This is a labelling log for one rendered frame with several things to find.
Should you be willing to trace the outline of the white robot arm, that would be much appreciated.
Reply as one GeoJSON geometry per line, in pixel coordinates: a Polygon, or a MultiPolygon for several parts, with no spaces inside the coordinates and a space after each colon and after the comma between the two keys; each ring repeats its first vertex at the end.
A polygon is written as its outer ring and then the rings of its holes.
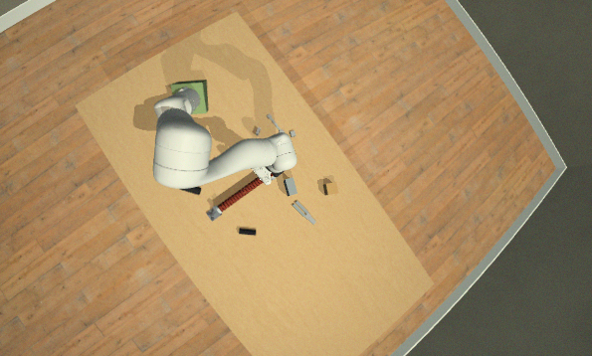
{"type": "Polygon", "coordinates": [[[158,133],[155,136],[153,177],[159,184],[186,189],[246,169],[266,166],[273,168],[274,165],[273,169],[286,171],[296,166],[297,158],[292,140],[283,132],[268,138],[241,140],[209,161],[211,134],[190,116],[196,109],[197,102],[200,103],[198,92],[185,87],[174,96],[176,97],[162,99],[154,105],[159,118],[156,125],[158,133]]]}

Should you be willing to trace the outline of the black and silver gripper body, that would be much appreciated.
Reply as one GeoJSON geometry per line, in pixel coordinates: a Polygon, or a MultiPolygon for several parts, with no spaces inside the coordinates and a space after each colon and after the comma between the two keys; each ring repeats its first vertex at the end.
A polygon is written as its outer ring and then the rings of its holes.
{"type": "Polygon", "coordinates": [[[270,185],[272,182],[271,179],[271,173],[275,176],[278,177],[280,176],[282,173],[284,173],[284,171],[278,171],[273,169],[270,166],[266,166],[266,167],[259,167],[259,168],[252,168],[253,171],[256,173],[256,175],[262,180],[262,182],[266,185],[270,185]],[[267,169],[266,169],[267,168],[267,169]]]}

